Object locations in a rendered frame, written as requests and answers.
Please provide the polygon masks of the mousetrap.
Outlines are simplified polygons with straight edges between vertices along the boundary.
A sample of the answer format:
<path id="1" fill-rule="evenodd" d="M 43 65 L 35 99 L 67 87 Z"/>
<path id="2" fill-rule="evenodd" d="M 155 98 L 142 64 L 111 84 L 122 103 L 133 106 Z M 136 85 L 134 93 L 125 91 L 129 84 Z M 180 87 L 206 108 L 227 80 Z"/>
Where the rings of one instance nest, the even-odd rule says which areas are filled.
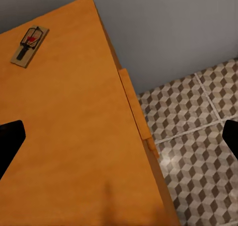
<path id="1" fill-rule="evenodd" d="M 9 62 L 27 68 L 49 31 L 48 28 L 32 25 Z"/>

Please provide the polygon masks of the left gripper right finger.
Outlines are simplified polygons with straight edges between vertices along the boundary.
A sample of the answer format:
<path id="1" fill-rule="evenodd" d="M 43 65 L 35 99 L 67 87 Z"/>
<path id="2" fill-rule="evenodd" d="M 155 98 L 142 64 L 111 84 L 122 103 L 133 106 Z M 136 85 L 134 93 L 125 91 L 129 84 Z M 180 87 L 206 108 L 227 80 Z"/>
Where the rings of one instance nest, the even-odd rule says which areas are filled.
<path id="1" fill-rule="evenodd" d="M 238 160 L 238 122 L 226 120 L 222 138 Z"/>

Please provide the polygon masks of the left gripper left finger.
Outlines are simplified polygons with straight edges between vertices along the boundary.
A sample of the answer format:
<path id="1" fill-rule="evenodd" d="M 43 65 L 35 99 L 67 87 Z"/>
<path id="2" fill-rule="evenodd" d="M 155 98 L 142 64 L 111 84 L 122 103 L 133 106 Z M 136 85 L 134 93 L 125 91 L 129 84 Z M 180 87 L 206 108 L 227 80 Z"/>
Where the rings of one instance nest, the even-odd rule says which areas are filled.
<path id="1" fill-rule="evenodd" d="M 26 139 L 21 120 L 0 125 L 0 179 Z"/>

